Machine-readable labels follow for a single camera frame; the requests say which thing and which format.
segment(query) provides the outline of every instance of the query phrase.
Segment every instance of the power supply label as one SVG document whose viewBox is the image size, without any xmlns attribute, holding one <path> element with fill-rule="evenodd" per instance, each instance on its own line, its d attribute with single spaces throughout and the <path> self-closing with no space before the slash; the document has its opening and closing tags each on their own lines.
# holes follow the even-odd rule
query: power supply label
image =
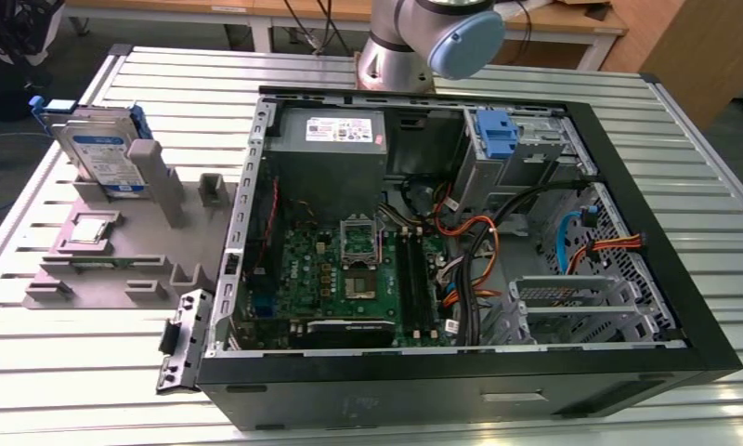
<svg viewBox="0 0 743 446">
<path fill-rule="evenodd" d="M 306 141 L 372 142 L 372 120 L 352 118 L 309 118 Z"/>
<path fill-rule="evenodd" d="M 118 137 L 74 136 L 74 149 L 85 168 L 98 184 L 118 193 L 133 195 L 145 189 L 146 182 L 126 156 L 126 143 Z"/>
</svg>

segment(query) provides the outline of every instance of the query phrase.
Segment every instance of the expansion slot bracket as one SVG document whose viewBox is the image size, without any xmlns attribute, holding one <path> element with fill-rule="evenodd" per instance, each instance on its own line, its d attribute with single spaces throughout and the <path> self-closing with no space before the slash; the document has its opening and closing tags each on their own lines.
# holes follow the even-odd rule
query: expansion slot bracket
<svg viewBox="0 0 743 446">
<path fill-rule="evenodd" d="M 160 351 L 166 355 L 160 368 L 157 395 L 194 393 L 198 366 L 204 353 L 209 314 L 214 296 L 205 290 L 185 295 L 173 320 L 168 319 L 160 340 Z"/>
</svg>

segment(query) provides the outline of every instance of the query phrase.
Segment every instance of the motherboard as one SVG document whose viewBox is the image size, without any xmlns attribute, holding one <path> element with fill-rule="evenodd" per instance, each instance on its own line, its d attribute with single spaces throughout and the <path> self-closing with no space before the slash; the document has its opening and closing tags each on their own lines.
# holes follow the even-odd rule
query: motherboard
<svg viewBox="0 0 743 446">
<path fill-rule="evenodd" d="M 297 332 L 314 321 L 346 331 L 349 324 L 364 331 L 365 323 L 388 322 L 394 346 L 449 345 L 437 327 L 438 301 L 429 285 L 445 261 L 444 249 L 437 236 L 385 228 L 377 234 L 349 230 L 345 237 L 341 230 L 289 230 L 277 294 L 253 295 L 254 347 L 297 348 Z M 342 261 L 342 252 L 369 250 L 377 250 L 376 265 Z M 422 295 L 413 295 L 413 289 Z"/>
</svg>

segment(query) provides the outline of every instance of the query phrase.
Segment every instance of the ram slot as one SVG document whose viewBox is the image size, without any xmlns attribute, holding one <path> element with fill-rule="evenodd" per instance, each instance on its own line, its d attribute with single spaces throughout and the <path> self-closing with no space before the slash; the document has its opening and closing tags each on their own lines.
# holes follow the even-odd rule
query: ram slot
<svg viewBox="0 0 743 446">
<path fill-rule="evenodd" d="M 413 285 L 410 275 L 410 236 L 397 235 L 397 280 L 398 280 L 398 300 L 401 306 L 401 321 L 404 332 L 410 334 L 418 329 L 418 315 L 413 296 Z"/>
<path fill-rule="evenodd" d="M 408 240 L 408 268 L 418 330 L 429 332 L 434 327 L 433 298 L 429 292 L 426 256 L 424 255 L 424 245 L 421 242 L 420 236 L 413 236 Z"/>
</svg>

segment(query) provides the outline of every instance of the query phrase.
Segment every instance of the slotted metal surface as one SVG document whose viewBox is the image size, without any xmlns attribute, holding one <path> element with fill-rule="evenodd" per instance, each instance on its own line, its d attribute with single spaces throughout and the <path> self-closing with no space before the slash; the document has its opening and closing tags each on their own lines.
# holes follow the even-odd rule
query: slotted metal surface
<svg viewBox="0 0 743 446">
<path fill-rule="evenodd" d="M 238 180 L 258 85 L 352 88 L 345 58 L 137 47 L 109 57 L 84 100 L 149 116 L 182 180 Z M 516 67 L 440 93 L 589 102 L 743 360 L 743 193 L 715 154 L 637 75 Z M 77 194 L 57 146 L 0 229 L 0 443 L 137 444 L 300 439 L 498 444 L 743 444 L 743 371 L 602 420 L 237 432 L 204 394 L 157 397 L 166 310 L 21 308 L 25 287 Z"/>
</svg>

